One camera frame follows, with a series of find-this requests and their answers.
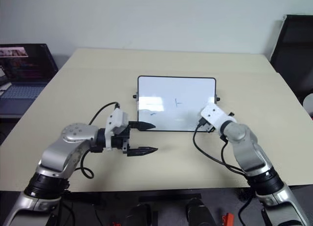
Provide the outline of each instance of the white dry-erase board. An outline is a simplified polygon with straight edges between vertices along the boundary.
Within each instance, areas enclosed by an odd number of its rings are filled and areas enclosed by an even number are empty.
[[[138,121],[152,123],[154,131],[194,131],[215,95],[215,78],[139,76]]]

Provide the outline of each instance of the laptop screen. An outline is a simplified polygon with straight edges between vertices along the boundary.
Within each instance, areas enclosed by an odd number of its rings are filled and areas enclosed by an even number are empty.
[[[49,82],[58,71],[46,44],[1,44],[0,68],[10,82]]]

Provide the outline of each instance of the black cable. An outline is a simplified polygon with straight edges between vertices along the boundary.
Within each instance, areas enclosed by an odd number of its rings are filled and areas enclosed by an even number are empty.
[[[246,209],[246,207],[251,203],[252,199],[253,199],[254,195],[252,194],[251,197],[248,199],[248,201],[240,208],[239,212],[238,212],[238,218],[241,222],[241,224],[243,226],[246,226],[243,219],[241,218],[241,213],[244,211],[244,209]]]
[[[192,142],[194,143],[194,146],[195,146],[203,155],[205,155],[205,156],[208,157],[209,159],[211,159],[211,160],[213,160],[213,161],[219,163],[220,165],[223,165],[223,166],[226,166],[226,167],[231,167],[231,168],[234,168],[234,169],[239,169],[239,168],[236,167],[236,166],[232,166],[232,165],[229,165],[229,164],[227,164],[227,163],[223,163],[222,161],[220,161],[220,160],[214,158],[213,156],[207,154],[205,151],[203,151],[203,150],[196,144],[195,137],[196,137],[196,134],[197,134],[197,131],[198,131],[199,127],[200,127],[200,125],[198,125],[198,126],[196,127],[195,132],[194,132],[194,135],[193,135],[193,137],[192,137]]]
[[[224,146],[222,147],[222,150],[221,150],[221,159],[222,159],[222,162],[225,163],[225,164],[227,164],[227,163],[226,163],[225,158],[224,158],[224,150],[225,150],[227,144],[228,144],[228,140],[225,142],[225,144],[224,144]],[[242,170],[242,169],[240,169],[240,168],[235,168],[236,170],[239,170],[240,172],[239,172],[239,171],[235,171],[235,170],[233,170],[232,168],[228,167],[227,165],[226,165],[225,167],[226,167],[228,170],[230,170],[231,172],[246,177],[245,174],[243,173],[243,170]]]
[[[97,212],[96,209],[94,210],[94,213],[96,214],[96,217],[97,217],[97,219],[98,219],[98,221],[99,221],[99,224],[100,224],[101,226],[103,226],[103,223],[101,222],[100,217],[99,217],[98,212]]]
[[[111,102],[111,103],[108,103],[106,105],[104,105],[103,107],[101,107],[98,112],[93,116],[93,118],[91,119],[89,125],[91,125],[93,123],[93,121],[97,118],[97,116],[99,115],[99,113],[101,111],[103,111],[106,107],[110,106],[110,105],[115,105],[116,108],[119,108],[119,103],[114,101],[114,102]],[[89,168],[87,167],[84,167],[84,160],[85,160],[85,157],[86,155],[90,152],[90,149],[88,149],[82,156],[81,160],[80,160],[80,167],[76,168],[75,171],[77,170],[81,170],[83,175],[88,178],[88,179],[93,179],[94,178],[94,173],[92,170],[90,170]]]
[[[68,220],[69,220],[70,216],[71,216],[71,214],[69,213],[67,219],[65,220],[65,223],[63,224],[63,226],[65,226],[68,223]]]
[[[92,120],[90,121],[89,125],[91,125],[91,124],[93,123],[93,121],[96,119],[96,117],[99,115],[99,113],[100,113],[101,111],[103,111],[107,106],[114,105],[114,104],[115,104],[116,107],[119,108],[119,103],[118,103],[118,102],[111,102],[111,103],[106,104],[106,105],[103,106],[101,109],[99,109],[98,112],[93,116],[93,118],[92,118]]]
[[[84,160],[85,160],[86,155],[87,155],[89,152],[90,152],[90,149],[88,149],[88,150],[82,155],[82,158],[80,159],[80,167],[77,167],[77,168],[75,169],[75,171],[81,170],[82,173],[83,173],[83,175],[84,175],[86,178],[88,178],[88,179],[93,179],[93,177],[94,177],[93,171],[91,171],[91,170],[90,170],[89,168],[87,168],[87,167],[84,167]]]
[[[70,213],[70,215],[72,217],[72,225],[75,226],[76,225],[76,220],[75,220],[74,211],[71,208],[69,208],[68,205],[65,205],[64,203],[63,203],[63,206],[69,211],[69,213]]]

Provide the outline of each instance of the laptop keyboard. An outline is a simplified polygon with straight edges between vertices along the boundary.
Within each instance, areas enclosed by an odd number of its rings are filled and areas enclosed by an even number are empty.
[[[4,99],[36,99],[45,87],[10,86],[1,98]]]

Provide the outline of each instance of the beige tabletop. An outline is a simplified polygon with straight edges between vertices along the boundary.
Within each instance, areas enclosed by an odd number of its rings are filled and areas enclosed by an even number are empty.
[[[78,49],[46,86],[0,148],[0,190],[23,190],[42,152],[73,122],[88,123],[111,101],[136,120],[139,75],[215,77],[218,105],[248,125],[259,144],[290,185],[312,184],[313,122],[285,81],[262,55],[209,54],[109,49]],[[113,108],[94,124],[104,127]],[[199,134],[197,143],[220,156],[218,134]],[[132,131],[131,147],[159,148],[153,154],[127,157],[119,150],[89,154],[70,178],[71,191],[127,191],[247,186],[192,144],[192,133]],[[236,164],[231,145],[226,159]]]

